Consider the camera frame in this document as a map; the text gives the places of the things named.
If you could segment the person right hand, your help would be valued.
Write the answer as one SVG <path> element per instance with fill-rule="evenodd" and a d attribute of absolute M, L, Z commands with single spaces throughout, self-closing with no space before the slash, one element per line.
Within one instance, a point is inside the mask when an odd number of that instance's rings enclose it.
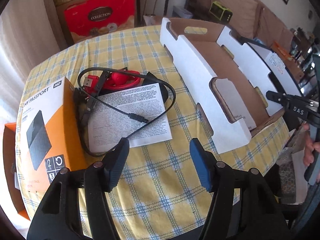
<path fill-rule="evenodd" d="M 304 124 L 303 128 L 305 130 L 305 148 L 304 148 L 304 158 L 303 163 L 305 166 L 309 167 L 315 160 L 313 151 L 319 151 L 319 142 L 314 142 L 310 137 L 310 126 L 309 124 Z"/>

